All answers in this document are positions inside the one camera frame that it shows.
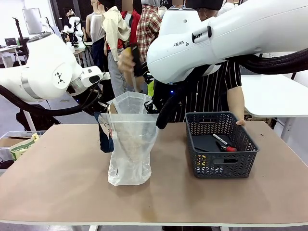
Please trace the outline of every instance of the translucent plastic bag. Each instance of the translucent plastic bag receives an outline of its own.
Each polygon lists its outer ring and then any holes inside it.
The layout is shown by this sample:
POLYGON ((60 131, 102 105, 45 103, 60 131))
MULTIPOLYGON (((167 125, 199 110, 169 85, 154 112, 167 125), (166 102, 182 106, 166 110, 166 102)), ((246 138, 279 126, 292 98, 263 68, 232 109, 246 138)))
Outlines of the translucent plastic bag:
POLYGON ((114 186, 140 185, 151 176, 150 152, 158 134, 158 115, 146 114, 143 104, 149 100, 144 94, 127 92, 110 102, 118 114, 101 114, 99 118, 112 130, 114 151, 108 182, 114 186))

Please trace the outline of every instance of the gray floor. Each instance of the gray floor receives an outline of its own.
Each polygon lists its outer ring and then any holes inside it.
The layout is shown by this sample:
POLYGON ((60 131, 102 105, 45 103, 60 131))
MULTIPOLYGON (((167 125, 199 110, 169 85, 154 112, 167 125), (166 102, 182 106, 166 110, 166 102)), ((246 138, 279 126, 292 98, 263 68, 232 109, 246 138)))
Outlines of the gray floor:
MULTIPOLYGON (((46 102, 40 104, 49 108, 46 102)), ((76 106, 77 103, 68 95, 60 99, 50 100, 49 104, 52 109, 62 109, 76 106)), ((20 125, 15 117, 19 112, 19 108, 15 107, 5 98, 0 95, 0 137, 8 131, 22 131, 24 128, 20 125)), ((90 115, 82 112, 75 115, 59 117, 58 120, 63 124, 94 124, 95 119, 90 115)), ((83 226, 82 231, 87 231, 88 226, 83 226)), ((289 227, 289 228, 234 228, 231 231, 308 231, 308 226, 289 227)), ((28 226, 28 225, 13 225, 0 223, 0 231, 72 231, 69 226, 28 226)), ((100 226, 99 231, 161 231, 160 226, 100 226)))

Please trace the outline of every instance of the white wall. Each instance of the white wall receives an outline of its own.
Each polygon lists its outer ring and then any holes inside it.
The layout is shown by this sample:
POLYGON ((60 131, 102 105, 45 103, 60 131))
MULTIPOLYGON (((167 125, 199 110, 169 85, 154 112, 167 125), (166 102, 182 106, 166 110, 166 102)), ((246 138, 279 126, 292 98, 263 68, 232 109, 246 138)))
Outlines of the white wall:
POLYGON ((20 23, 23 37, 29 36, 22 9, 39 8, 42 17, 48 17, 51 26, 54 19, 50 9, 49 0, 0 0, 0 45, 5 45, 6 38, 18 38, 18 30, 13 17, 20 23))

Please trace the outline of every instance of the black cap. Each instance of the black cap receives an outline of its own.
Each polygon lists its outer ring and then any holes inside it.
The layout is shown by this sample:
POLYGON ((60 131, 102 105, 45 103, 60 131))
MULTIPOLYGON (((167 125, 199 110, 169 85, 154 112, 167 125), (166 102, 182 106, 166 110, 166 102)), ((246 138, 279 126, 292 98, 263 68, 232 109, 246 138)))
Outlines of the black cap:
POLYGON ((223 0, 186 0, 187 8, 207 8, 215 11, 219 11, 222 7, 223 0))
POLYGON ((103 4, 107 8, 112 8, 116 5, 116 0, 98 0, 101 4, 103 4))

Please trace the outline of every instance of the table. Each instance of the table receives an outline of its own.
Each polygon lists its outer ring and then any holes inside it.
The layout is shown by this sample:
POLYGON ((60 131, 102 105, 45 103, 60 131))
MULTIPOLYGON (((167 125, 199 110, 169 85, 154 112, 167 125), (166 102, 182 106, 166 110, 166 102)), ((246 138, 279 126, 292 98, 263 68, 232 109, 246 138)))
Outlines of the table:
POLYGON ((49 225, 279 227, 308 224, 308 168, 261 121, 247 131, 260 148, 247 179, 193 176, 186 125, 168 124, 140 186, 108 183, 110 154, 98 125, 51 127, 0 177, 0 222, 49 225))
POLYGON ((308 88, 283 75, 242 76, 245 108, 255 117, 287 118, 281 138, 287 142, 296 117, 308 117, 308 88))
POLYGON ((93 60, 91 58, 90 52, 88 48, 85 49, 78 49, 76 50, 73 55, 77 57, 78 64, 81 66, 81 59, 80 55, 82 55, 82 62, 84 67, 94 66, 93 60))
POLYGON ((5 66, 5 68, 8 68, 8 65, 3 57, 3 53, 5 52, 14 52, 16 54, 16 58, 18 59, 18 63, 19 65, 21 66, 21 61, 20 61, 20 58, 19 58, 19 55, 18 55, 18 52, 17 52, 17 48, 21 48, 22 46, 13 46, 13 47, 7 47, 7 48, 0 48, 0 56, 3 60, 3 64, 5 66))

